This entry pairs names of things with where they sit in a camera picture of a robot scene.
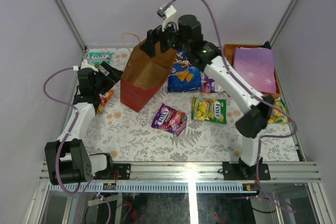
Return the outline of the purple Fox's packet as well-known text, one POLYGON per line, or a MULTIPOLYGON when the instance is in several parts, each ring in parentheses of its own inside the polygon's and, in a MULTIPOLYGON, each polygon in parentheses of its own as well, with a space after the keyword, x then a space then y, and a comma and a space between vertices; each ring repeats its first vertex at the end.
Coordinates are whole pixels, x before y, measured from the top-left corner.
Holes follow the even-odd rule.
POLYGON ((221 93, 223 88, 214 79, 201 72, 201 91, 205 93, 221 93))
POLYGON ((162 103, 151 127, 179 136, 187 126, 187 115, 162 103))

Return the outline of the red brown paper bag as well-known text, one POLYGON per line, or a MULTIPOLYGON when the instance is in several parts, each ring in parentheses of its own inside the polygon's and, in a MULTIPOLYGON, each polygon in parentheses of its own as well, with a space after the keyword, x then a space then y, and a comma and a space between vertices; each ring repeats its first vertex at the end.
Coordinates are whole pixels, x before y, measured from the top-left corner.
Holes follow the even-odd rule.
POLYGON ((174 49, 161 53, 157 42, 156 55, 151 58, 140 49, 144 43, 143 40, 133 48, 120 80, 120 101, 135 112, 140 112, 165 83, 177 53, 174 49))

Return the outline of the blue chips bag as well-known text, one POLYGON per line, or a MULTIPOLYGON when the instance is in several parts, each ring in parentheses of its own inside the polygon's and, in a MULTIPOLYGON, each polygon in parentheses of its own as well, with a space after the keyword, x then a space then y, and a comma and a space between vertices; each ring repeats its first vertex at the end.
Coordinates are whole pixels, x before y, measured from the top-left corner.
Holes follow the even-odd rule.
POLYGON ((181 93, 200 90, 200 70, 188 61, 185 52, 177 51, 175 63, 168 77, 167 91, 169 93, 181 93))

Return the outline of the green yellow candy packet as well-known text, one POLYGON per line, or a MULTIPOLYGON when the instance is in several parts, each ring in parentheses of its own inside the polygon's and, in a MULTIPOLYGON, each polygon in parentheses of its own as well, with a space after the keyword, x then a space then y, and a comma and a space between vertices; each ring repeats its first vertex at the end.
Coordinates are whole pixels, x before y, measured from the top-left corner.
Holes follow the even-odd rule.
MULTIPOLYGON (((286 106, 286 104, 283 102, 282 99, 277 99, 275 100, 274 106, 282 111, 284 111, 285 113, 289 114, 288 108, 286 106)), ((272 114, 268 120, 269 124, 278 124, 278 123, 287 123, 289 124, 291 122, 291 120, 284 115, 283 113, 281 113, 280 111, 273 109, 272 110, 272 114)))

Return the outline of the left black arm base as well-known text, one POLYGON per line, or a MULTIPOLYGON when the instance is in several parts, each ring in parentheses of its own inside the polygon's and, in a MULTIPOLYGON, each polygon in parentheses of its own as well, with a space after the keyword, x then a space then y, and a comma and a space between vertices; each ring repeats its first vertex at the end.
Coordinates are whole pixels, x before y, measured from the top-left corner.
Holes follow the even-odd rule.
POLYGON ((107 159, 107 171, 104 175, 105 179, 129 180, 131 175, 131 164, 115 163, 111 156, 107 159))

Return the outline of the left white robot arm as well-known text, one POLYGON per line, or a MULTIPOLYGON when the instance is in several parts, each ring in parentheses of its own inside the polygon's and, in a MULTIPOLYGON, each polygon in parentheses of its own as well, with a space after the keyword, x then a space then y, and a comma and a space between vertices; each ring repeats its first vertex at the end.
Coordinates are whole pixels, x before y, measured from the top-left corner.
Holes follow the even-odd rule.
POLYGON ((115 172, 111 155, 88 154, 83 140, 90 122, 123 72, 105 61, 96 68, 86 60, 72 70, 77 73, 78 85, 73 102, 66 104, 72 108, 71 116, 57 140, 45 146, 49 179, 53 185, 87 182, 92 175, 109 179, 115 172))

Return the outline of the orange red candy packet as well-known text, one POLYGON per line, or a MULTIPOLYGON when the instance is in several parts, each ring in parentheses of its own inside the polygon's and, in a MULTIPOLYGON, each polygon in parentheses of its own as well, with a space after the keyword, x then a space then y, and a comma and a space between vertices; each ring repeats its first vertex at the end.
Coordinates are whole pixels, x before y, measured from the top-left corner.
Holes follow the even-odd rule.
POLYGON ((99 97, 100 97, 100 104, 99 104, 98 109, 97 109, 97 114, 99 114, 99 113, 101 113, 103 111, 105 105, 110 100, 110 98, 112 97, 113 94, 114 94, 114 91, 113 90, 109 90, 108 92, 99 95, 99 97))

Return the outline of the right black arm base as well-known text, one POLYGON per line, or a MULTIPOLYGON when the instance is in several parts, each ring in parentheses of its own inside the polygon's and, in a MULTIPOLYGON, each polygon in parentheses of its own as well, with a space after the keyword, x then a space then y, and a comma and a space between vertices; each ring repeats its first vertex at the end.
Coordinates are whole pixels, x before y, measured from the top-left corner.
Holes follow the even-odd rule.
MULTIPOLYGON (((270 180, 270 172, 267 164, 263 163, 263 158, 259 159, 258 174, 260 180, 270 180)), ((222 162, 222 168, 217 172, 224 176, 225 180, 257 180, 257 164, 246 165, 241 158, 238 163, 222 162)))

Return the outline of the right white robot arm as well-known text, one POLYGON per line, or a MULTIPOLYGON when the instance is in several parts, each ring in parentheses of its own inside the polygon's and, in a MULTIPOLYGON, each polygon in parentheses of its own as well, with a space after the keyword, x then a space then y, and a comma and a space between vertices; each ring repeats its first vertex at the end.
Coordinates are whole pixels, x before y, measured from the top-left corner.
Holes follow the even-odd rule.
POLYGON ((163 24, 147 31, 140 49, 153 58, 157 55, 156 43, 160 44, 161 52, 168 49, 185 52, 192 65, 214 79, 236 102, 243 113, 235 123, 236 129, 242 135, 243 150, 238 163, 225 163, 223 170, 236 178, 256 179, 260 175, 263 162, 258 137, 268 124, 274 98, 252 88, 229 66, 223 52, 203 38, 201 23, 194 15, 179 17, 177 27, 172 26, 168 19, 164 19, 163 24))

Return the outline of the teal mint Fox's packet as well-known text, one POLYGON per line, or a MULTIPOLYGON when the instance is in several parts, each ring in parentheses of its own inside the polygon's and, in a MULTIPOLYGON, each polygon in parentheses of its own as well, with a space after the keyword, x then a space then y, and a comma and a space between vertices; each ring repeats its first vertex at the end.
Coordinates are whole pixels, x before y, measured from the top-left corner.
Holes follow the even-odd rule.
POLYGON ((103 62, 110 64, 112 53, 110 52, 90 52, 88 54, 89 62, 105 75, 108 74, 107 70, 101 65, 103 62))

